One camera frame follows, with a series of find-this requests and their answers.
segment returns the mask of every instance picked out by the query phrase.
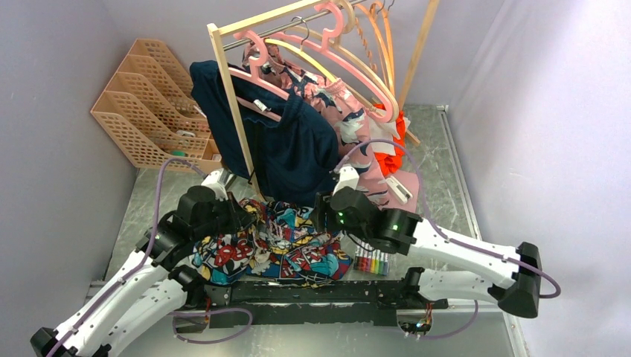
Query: clothing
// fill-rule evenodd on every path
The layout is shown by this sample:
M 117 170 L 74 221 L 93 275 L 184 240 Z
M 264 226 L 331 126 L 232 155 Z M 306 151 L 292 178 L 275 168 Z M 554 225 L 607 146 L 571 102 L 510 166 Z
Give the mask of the clothing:
M 383 104 L 375 104 L 375 106 L 379 109 L 385 109 L 385 106 Z M 399 116 L 397 117 L 397 120 L 395 122 L 396 132 L 391 133 L 391 136 L 389 134 L 386 134 L 387 136 L 386 139 L 392 140 L 395 143 L 399 145 L 403 145 L 405 147 L 406 122 L 405 122 L 404 115 L 405 113 L 403 112 L 403 110 L 399 112 Z M 371 134 L 373 138 L 375 138 L 376 135 L 373 133 L 372 127 L 371 127 Z M 391 154 L 389 152 L 388 153 L 375 152 L 375 158 L 379 162 L 379 167 L 381 167 L 381 172 L 383 173 L 384 176 L 388 176 L 391 173 L 397 172 L 403 165 L 403 156 L 405 155 L 405 152 L 403 152 L 402 149 L 394 145 L 390 145 L 390 144 L 386 144 L 386 145 L 389 146 L 394 151 L 394 153 Z
M 322 114 L 335 128 L 340 155 L 346 155 L 357 144 L 371 139 L 370 118 L 342 80 L 331 82 L 282 59 L 276 45 L 267 45 L 267 51 L 269 60 L 260 70 L 261 77 L 282 89 L 298 94 Z M 243 67 L 247 69 L 249 57 L 257 55 L 257 49 L 253 45 L 247 45 Z M 349 157 L 348 163 L 359 174 L 356 189 L 362 191 L 376 205 L 388 204 L 388 185 L 372 148 L 366 146 L 355 151 Z
M 249 178 L 251 173 L 243 157 L 217 62 L 193 63 L 190 76 L 191 95 L 208 117 L 224 164 L 233 173 Z M 335 131 L 295 94 L 284 100 L 247 80 L 232 77 L 232 83 L 237 97 L 249 102 L 258 99 L 281 116 L 281 121 L 276 122 L 240 106 L 261 191 L 284 202 L 313 206 L 317 192 L 328 192 L 335 187 L 329 174 L 339 160 Z
M 207 237 L 196 245 L 193 264 L 211 283 L 228 285 L 250 274 L 315 288 L 341 279 L 349 269 L 341 235 L 316 232 L 309 218 L 313 209 L 253 199 L 240 205 L 256 215 L 257 224 L 236 236 Z

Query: storage basket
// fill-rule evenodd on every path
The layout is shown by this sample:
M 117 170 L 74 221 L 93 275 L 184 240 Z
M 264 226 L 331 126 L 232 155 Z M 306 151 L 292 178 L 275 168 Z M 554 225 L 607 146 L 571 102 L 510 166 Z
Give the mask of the storage basket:
M 193 81 L 190 74 L 169 50 L 167 44 L 157 39 L 136 39 L 129 54 L 150 56 L 155 59 L 182 92 L 192 99 L 190 91 L 193 90 Z
M 198 138 L 209 138 L 211 131 L 205 118 L 188 118 L 160 94 L 158 89 L 142 74 L 116 72 L 106 91 L 125 91 L 136 96 L 171 132 L 185 130 Z
M 128 54 L 117 72 L 142 74 L 180 114 L 189 118 L 203 118 L 196 109 L 199 108 L 197 102 L 190 99 L 152 57 Z
M 222 166 L 214 140 L 173 134 L 133 94 L 104 91 L 91 113 L 136 167 L 157 169 L 167 159 L 182 156 L 205 173 Z M 179 163 L 168 169 L 192 172 Z

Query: garment pile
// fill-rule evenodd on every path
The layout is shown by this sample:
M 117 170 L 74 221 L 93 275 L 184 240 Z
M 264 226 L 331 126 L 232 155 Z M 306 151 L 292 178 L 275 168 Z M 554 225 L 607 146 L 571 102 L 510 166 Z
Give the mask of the garment pile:
M 243 275 L 282 284 L 317 288 L 341 279 L 352 259 L 341 249 L 341 233 L 317 232 L 312 208 L 286 202 L 240 202 L 256 223 L 238 234 L 206 237 L 195 247 L 193 265 L 215 285 L 230 285 Z

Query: wooden clothing rack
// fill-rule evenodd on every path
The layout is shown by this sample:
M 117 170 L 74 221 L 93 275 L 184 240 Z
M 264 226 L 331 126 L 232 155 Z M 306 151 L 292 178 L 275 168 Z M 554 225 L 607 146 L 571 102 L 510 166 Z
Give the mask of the wooden clothing rack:
M 364 1 L 365 0 L 355 0 L 355 1 L 351 1 L 350 4 L 358 4 Z M 218 28 L 214 23 L 208 24 L 208 33 L 210 34 L 211 42 L 213 44 L 213 50 L 214 50 L 215 57 L 217 60 L 217 66 L 219 67 L 219 71 L 220 71 L 224 89 L 225 89 L 225 94 L 226 94 L 226 97 L 228 98 L 228 104 L 230 106 L 230 110 L 232 113 L 232 119 L 234 120 L 234 125 L 237 129 L 237 136 L 239 138 L 241 150 L 243 151 L 243 157 L 246 160 L 246 166 L 247 166 L 248 172 L 252 175 L 250 182 L 254 186 L 254 189 L 256 190 L 256 192 L 261 196 L 262 196 L 262 193 L 260 192 L 260 187 L 258 184 L 256 172 L 254 171 L 254 164 L 252 161 L 252 154 L 250 152 L 250 147 L 248 145 L 248 140 L 246 137 L 246 131 L 243 128 L 243 120 L 241 118 L 241 113 L 239 111 L 237 95 L 234 92 L 234 87 L 232 85 L 232 78 L 230 75 L 230 71 L 228 70 L 228 60 L 225 58 L 225 51 L 227 49 L 232 49 L 239 45 L 245 44 L 248 42 L 248 40 L 242 39 L 236 42 L 232 42 L 228 45 L 224 45 L 222 41 L 222 37 L 234 35 L 241 31 L 248 30 L 254 26 L 265 24 L 275 19 L 279 19 L 280 17 L 285 17 L 297 11 L 306 9 L 308 7 L 313 7 L 317 4 L 321 4 L 325 2 L 329 2 L 329 0 L 300 0 L 292 4 L 288 4 L 286 6 L 279 7 L 278 9 L 270 10 L 270 11 L 267 11 L 266 13 L 261 13 L 249 19 L 244 19 L 230 25 L 222 26 L 221 28 Z M 428 6 L 428 10 L 427 10 L 429 12 L 432 11 L 432 3 L 435 3 L 435 6 L 438 6 L 438 0 L 430 0 L 430 5 Z M 318 17 L 324 16 L 327 13 L 328 13 L 327 11 L 317 13 L 315 15 L 304 18 L 304 21 L 317 19 Z M 405 93 L 405 95 L 403 95 L 404 101 L 407 95 L 407 91 L 409 90 L 409 87 L 411 85 L 412 77 L 414 76 L 414 72 L 416 70 L 416 65 L 413 64 L 412 62 L 414 61 L 418 62 L 418 60 L 420 59 L 420 52 L 422 52 L 423 50 L 423 46 L 425 45 L 425 39 L 427 37 L 426 34 L 429 32 L 429 26 L 431 26 L 431 23 L 432 23 L 431 20 L 434 17 L 433 13 L 429 16 L 430 21 L 428 25 L 426 24 L 428 22 L 427 21 L 428 13 L 426 13 L 425 19 L 423 19 L 423 25 L 421 26 L 419 39 L 417 41 L 417 45 L 414 50 L 414 55 L 412 56 L 408 73 L 406 75 L 407 81 L 403 86 L 403 93 Z M 289 24 L 280 26 L 278 28 L 265 31 L 261 33 L 259 36 L 268 36 L 269 34 L 276 33 L 278 31 L 299 25 L 301 23 L 302 21 L 290 22 Z

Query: clothes hanger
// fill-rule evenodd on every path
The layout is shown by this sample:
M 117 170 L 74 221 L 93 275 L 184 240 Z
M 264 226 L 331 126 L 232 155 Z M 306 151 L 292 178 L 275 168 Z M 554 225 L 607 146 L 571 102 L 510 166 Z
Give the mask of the clothes hanger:
M 396 78 L 396 71 L 394 70 L 394 45 L 392 42 L 392 29 L 390 28 L 390 7 L 394 5 L 394 1 L 395 0 L 392 0 L 387 9 L 383 10 L 382 6 L 381 9 L 377 11 L 377 14 L 379 14 L 379 12 L 382 12 L 383 26 L 385 28 L 385 41 L 388 43 L 388 55 L 390 55 L 390 71 L 392 76 L 390 77 L 390 82 L 392 84 L 392 94 L 395 94 L 394 89 L 396 88 L 394 84 L 394 80 Z
M 392 78 L 394 77 L 394 74 L 392 72 L 393 59 L 388 54 L 389 46 L 383 40 L 383 36 L 381 35 L 381 30 L 379 29 L 379 25 L 377 24 L 377 16 L 374 11 L 376 4 L 380 4 L 381 8 L 383 9 L 384 5 L 379 1 L 376 1 L 375 3 L 373 3 L 371 5 L 370 10 L 360 4 L 356 4 L 355 7 L 360 9 L 366 15 L 366 17 L 368 17 L 368 20 L 370 21 L 371 26 L 374 29 L 375 37 L 377 38 L 377 50 L 379 51 L 379 60 L 381 61 L 383 79 L 388 85 L 388 89 L 392 93 L 394 93 L 394 83 L 392 82 Z M 362 33 L 363 31 L 361 30 L 361 28 L 358 27 L 358 31 L 359 31 L 359 35 L 362 37 L 364 46 L 368 47 L 367 46 L 368 41 L 363 38 L 363 33 Z
M 394 96 L 392 95 L 392 93 L 390 93 L 390 91 L 387 90 L 385 86 L 381 87 L 377 84 L 377 82 L 382 84 L 381 79 L 377 75 L 375 75 L 374 72 L 372 71 L 369 71 L 367 74 L 362 73 L 359 69 L 357 69 L 356 67 L 353 67 L 346 60 L 342 59 L 340 56 L 338 56 L 337 54 L 329 50 L 329 47 L 331 45 L 335 45 L 335 43 L 333 44 L 331 43 L 331 40 L 334 41 L 335 38 L 337 36 L 340 36 L 342 34 L 342 31 L 344 30 L 344 16 L 342 14 L 342 11 L 331 1 L 324 4 L 317 4 L 314 8 L 316 11 L 320 11 L 323 9 L 329 10 L 335 16 L 336 26 L 333 30 L 325 28 L 322 31 L 323 32 L 323 34 L 321 35 L 322 43 L 320 45 L 307 40 L 307 41 L 304 41 L 303 46 L 311 48 L 319 52 L 326 58 L 329 58 L 330 60 L 339 64 L 341 67 L 343 67 L 348 72 L 350 72 L 355 78 L 360 80 L 366 87 L 368 87 L 368 89 L 370 89 L 376 95 L 376 97 L 383 103 L 385 107 L 385 113 L 369 111 L 368 115 L 370 115 L 374 120 L 379 121 L 381 123 L 386 123 L 391 120 L 395 120 L 399 113 L 397 101 L 394 99 Z M 270 37 L 281 39 L 285 42 L 294 42 L 294 43 L 299 43 L 299 42 L 302 42 L 303 40 L 299 36 L 288 35 L 282 32 L 274 33 Z
M 304 21 L 302 19 L 302 17 L 300 16 L 296 16 L 292 19 L 292 21 L 294 19 L 300 19 L 302 20 L 302 22 L 306 25 L 307 22 Z M 313 57 L 311 57 L 310 55 L 308 55 L 306 52 L 302 51 L 302 45 L 304 43 L 304 41 L 306 41 L 309 38 L 309 34 L 307 33 L 307 37 L 305 37 L 304 39 L 302 39 L 301 44 L 300 44 L 300 48 L 296 48 L 294 45 L 290 45 L 287 42 L 284 41 L 280 41 L 279 39 L 265 39 L 265 43 L 269 43 L 271 45 L 277 45 L 279 47 L 285 48 L 286 50 L 288 50 L 289 52 L 291 52 L 292 54 L 296 55 L 297 57 L 301 58 L 303 61 L 305 61 L 306 63 L 310 64 L 312 67 L 314 67 L 315 69 L 317 69 L 320 73 L 322 73 L 323 76 L 325 76 L 330 82 L 335 82 L 337 81 L 337 77 L 335 77 L 333 74 L 331 74 L 331 72 L 329 72 L 323 65 L 320 64 L 320 62 L 316 61 L 315 59 L 313 59 Z
M 342 4 L 344 4 L 344 3 L 345 3 L 345 4 L 347 4 L 347 7 L 345 7 L 344 5 L 342 5 L 342 6 L 343 6 L 343 7 L 345 7 L 345 8 L 347 8 L 347 9 L 350 9 L 350 10 L 351 10 L 350 15 L 348 16 L 348 21 L 349 21 L 349 22 L 352 22 L 352 21 L 354 21 L 354 19 L 355 19 L 355 12 L 353 11 L 353 8 L 350 6 L 350 3 L 348 2 L 348 0 L 342 0 Z M 302 50 L 304 42 L 305 42 L 307 39 L 309 39 L 309 36 L 311 35 L 311 30 L 309 29 L 309 26 L 307 25 L 307 22 L 306 22 L 306 21 L 304 21 L 304 20 L 302 19 L 302 17 L 300 17 L 300 16 L 294 16 L 294 18 L 292 19 L 292 21 L 293 21 L 294 19 L 300 19 L 300 20 L 304 23 L 304 29 L 306 30 L 306 34 L 307 34 L 307 36 L 306 36 L 306 37 L 304 37 L 304 38 L 302 39 L 302 41 L 300 42 L 300 47 L 301 47 L 301 50 Z M 347 33 L 348 33 L 348 32 L 351 32 L 351 31 L 353 30 L 354 26 L 352 26 L 352 23 L 350 23 L 350 24 L 348 24 L 348 23 L 347 23 L 347 25 L 345 26 L 345 28 L 348 28 L 348 30 L 344 29 L 344 31 L 347 31 Z M 341 37 L 341 36 L 338 36 L 338 37 L 337 37 L 337 40 L 338 40 L 338 41 L 337 41 L 337 43 L 338 43 L 338 45 L 339 45 L 339 38 L 340 38 L 340 37 Z M 322 40 L 322 35 L 321 35 L 321 34 L 319 34 L 319 33 L 318 33 L 318 39 Z M 266 39 L 266 40 L 265 40 L 265 42 L 266 42 L 266 43 L 275 43 L 275 44 L 280 44 L 280 43 L 278 42 L 278 40 L 276 40 L 276 39 Z M 322 74 L 323 74 L 325 77 L 327 77 L 327 79 L 328 79 L 330 82 L 333 82 L 333 81 L 337 80 L 337 78 L 335 78 L 335 79 L 331 79 L 332 75 L 331 75 L 331 77 L 329 77 L 329 76 L 327 75 L 327 73 L 329 73 L 329 72 L 328 72 L 328 70 L 327 70 L 324 66 L 322 66 L 321 68 L 317 68 L 317 66 L 316 66 L 316 69 L 318 69 L 320 72 L 322 72 Z M 377 110 L 377 108 L 375 108 L 375 106 L 373 106 L 373 105 L 372 105 L 372 103 L 371 103 L 368 99 L 364 98 L 364 96 L 362 96 L 362 95 L 361 95 L 358 91 L 356 91 L 355 89 L 353 89 L 351 86 L 346 85 L 346 89 L 348 89 L 348 90 L 350 91 L 350 93 L 351 93 L 351 94 L 352 94 L 352 95 L 353 95 L 353 96 L 354 96 L 354 97 L 355 97 L 355 98 L 356 98 L 356 99 L 357 99 L 357 100 L 358 100 L 358 101 L 359 101 L 359 102 L 360 102 L 360 103 L 361 103 L 361 104 L 362 104 L 362 105 L 363 105 L 363 106 L 364 106 L 367 110 L 370 110 L 370 111 L 372 111 L 372 112 L 375 112 L 375 111 Z
M 245 30 L 243 32 L 235 33 L 235 39 L 242 39 L 243 37 L 250 39 L 254 43 L 254 45 L 258 48 L 259 57 L 250 57 L 249 62 L 251 66 L 251 73 L 246 73 L 236 68 L 230 67 L 228 70 L 230 71 L 230 75 L 241 78 L 242 80 L 247 80 L 250 83 L 254 83 L 255 85 L 270 91 L 271 93 L 276 94 L 280 98 L 287 100 L 289 99 L 289 93 L 278 88 L 277 86 L 268 83 L 259 77 L 258 68 L 261 67 L 267 61 L 267 48 L 265 47 L 265 42 L 261 39 L 254 31 Z M 281 121 L 281 116 L 272 112 L 268 112 L 265 106 L 262 103 L 250 103 L 247 100 L 237 97 L 237 101 L 242 106 L 254 110 L 255 112 L 261 113 L 268 118 L 274 121 Z
M 286 31 L 295 31 L 298 33 L 307 33 L 310 32 L 311 37 L 313 37 L 316 40 L 321 41 L 322 40 L 322 35 L 321 33 L 314 31 L 314 30 L 307 30 L 306 28 L 302 27 L 302 26 L 294 26 L 292 28 L 288 28 Z M 379 78 L 379 76 L 377 76 L 377 74 L 375 74 L 375 72 L 368 67 L 368 65 L 366 65 L 363 61 L 361 61 L 357 56 L 355 56 L 355 54 L 353 54 L 352 52 L 350 52 L 349 50 L 347 50 L 346 48 L 342 47 L 341 45 L 335 45 L 333 42 L 330 43 L 332 48 L 335 48 L 343 57 L 345 57 L 348 61 L 352 62 L 357 68 L 359 68 L 360 71 L 362 71 L 367 77 L 371 78 L 371 80 L 374 81 L 374 83 L 379 86 L 383 92 L 386 94 L 386 96 L 388 98 L 391 98 L 391 100 L 393 100 L 392 103 L 395 104 L 395 111 L 399 112 L 399 106 L 397 104 L 396 99 L 394 98 L 394 94 L 392 94 L 388 87 L 385 86 L 384 82 L 381 80 L 381 78 Z M 371 111 L 376 111 L 377 108 L 375 108 L 372 103 L 368 103 L 365 104 L 365 101 L 367 101 L 364 97 L 362 97 L 359 93 L 357 93 L 354 89 L 352 89 L 350 86 L 347 86 L 348 90 L 355 96 L 355 98 L 357 98 L 357 100 L 364 105 L 368 110 Z

